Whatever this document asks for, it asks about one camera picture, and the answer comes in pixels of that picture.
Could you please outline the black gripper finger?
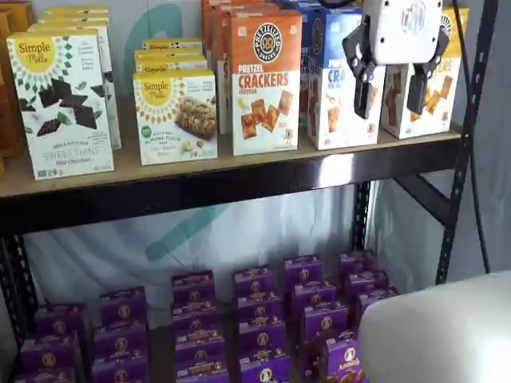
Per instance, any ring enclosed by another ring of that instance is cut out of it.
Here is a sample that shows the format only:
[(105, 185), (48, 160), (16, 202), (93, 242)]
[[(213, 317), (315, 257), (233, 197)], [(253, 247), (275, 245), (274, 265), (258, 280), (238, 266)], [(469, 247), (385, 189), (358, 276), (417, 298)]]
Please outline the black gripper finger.
[(343, 39), (347, 64), (355, 77), (355, 113), (367, 119), (370, 113), (370, 96), (377, 62), (370, 48), (370, 19), (362, 19), (358, 26)]
[(422, 114), (428, 80), (439, 66), (449, 43), (450, 26), (445, 25), (444, 15), (425, 16), (422, 29), (414, 35), (414, 52), (410, 59), (414, 72), (410, 78), (406, 106), (411, 112)]

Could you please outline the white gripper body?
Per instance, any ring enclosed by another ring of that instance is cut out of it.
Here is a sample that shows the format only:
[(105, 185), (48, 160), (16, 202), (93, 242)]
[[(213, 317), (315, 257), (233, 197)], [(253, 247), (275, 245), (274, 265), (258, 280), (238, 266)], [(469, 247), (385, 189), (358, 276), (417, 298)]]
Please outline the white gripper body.
[(442, 3), (431, 0), (365, 1), (370, 52), (377, 65), (425, 63), (434, 55)]

